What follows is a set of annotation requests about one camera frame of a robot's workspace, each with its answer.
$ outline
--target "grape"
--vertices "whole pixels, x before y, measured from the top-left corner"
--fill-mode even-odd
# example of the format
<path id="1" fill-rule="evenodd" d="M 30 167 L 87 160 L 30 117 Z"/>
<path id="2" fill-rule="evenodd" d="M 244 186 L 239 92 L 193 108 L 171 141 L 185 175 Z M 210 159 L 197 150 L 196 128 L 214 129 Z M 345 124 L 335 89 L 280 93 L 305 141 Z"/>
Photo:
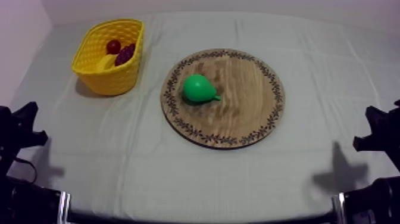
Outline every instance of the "grape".
<path id="1" fill-rule="evenodd" d="M 129 61 L 132 58 L 134 52 L 135 52 L 134 43 L 124 47 L 118 54 L 117 58 L 115 59 L 115 66 L 120 66 Z"/>
<path id="2" fill-rule="evenodd" d="M 121 43 L 117 40 L 111 40 L 107 43 L 108 54 L 118 54 L 121 50 Z"/>

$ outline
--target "yellow fruit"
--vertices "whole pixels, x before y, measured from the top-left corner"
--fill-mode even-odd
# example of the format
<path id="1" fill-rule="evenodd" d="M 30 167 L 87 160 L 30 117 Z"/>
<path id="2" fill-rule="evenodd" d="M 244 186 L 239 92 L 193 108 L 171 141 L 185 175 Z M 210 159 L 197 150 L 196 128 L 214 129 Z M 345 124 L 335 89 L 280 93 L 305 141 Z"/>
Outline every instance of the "yellow fruit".
<path id="1" fill-rule="evenodd" d="M 117 58 L 116 54 L 107 54 L 102 57 L 99 62 L 96 64 L 96 71 L 104 71 L 113 67 L 115 59 Z"/>

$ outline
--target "wooden plate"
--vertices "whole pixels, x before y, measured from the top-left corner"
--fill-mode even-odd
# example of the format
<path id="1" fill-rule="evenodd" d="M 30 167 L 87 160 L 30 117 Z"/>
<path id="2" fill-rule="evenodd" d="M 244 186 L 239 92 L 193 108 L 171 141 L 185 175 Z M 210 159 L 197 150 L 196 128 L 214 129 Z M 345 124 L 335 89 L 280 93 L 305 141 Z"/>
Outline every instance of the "wooden plate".
<path id="1" fill-rule="evenodd" d="M 182 99 L 185 79 L 202 74 L 221 101 L 189 105 Z M 217 149 L 245 147 L 265 138 L 282 116 L 285 93 L 263 61 L 232 49 L 210 49 L 181 60 L 161 90 L 162 110 L 186 139 Z"/>

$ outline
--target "yellow basket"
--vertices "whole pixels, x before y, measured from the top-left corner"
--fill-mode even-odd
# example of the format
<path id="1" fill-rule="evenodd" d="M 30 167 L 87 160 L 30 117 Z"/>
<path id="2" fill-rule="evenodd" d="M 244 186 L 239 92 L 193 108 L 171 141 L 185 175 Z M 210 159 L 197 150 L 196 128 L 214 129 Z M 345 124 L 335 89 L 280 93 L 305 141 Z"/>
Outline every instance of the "yellow basket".
<path id="1" fill-rule="evenodd" d="M 134 87 L 138 79 L 143 51 L 145 25 L 139 20 L 111 20 L 91 28 L 74 57 L 72 70 L 92 91 L 100 95 L 118 95 Z M 117 67 L 96 71 L 96 63 L 107 54 L 110 40 L 121 42 L 122 48 L 136 44 L 132 58 Z"/>

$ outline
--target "wall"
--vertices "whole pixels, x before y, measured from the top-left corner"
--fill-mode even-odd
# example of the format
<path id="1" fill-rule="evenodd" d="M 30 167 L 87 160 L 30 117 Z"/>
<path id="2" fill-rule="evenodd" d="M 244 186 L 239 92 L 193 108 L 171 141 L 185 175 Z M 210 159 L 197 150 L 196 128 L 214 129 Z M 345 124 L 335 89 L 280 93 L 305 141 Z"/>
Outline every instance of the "wall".
<path id="1" fill-rule="evenodd" d="M 400 0 L 43 0 L 56 24 L 173 11 L 249 11 L 327 20 L 400 35 Z"/>
<path id="2" fill-rule="evenodd" d="M 0 0 L 0 105 L 8 105 L 52 24 L 40 0 Z"/>

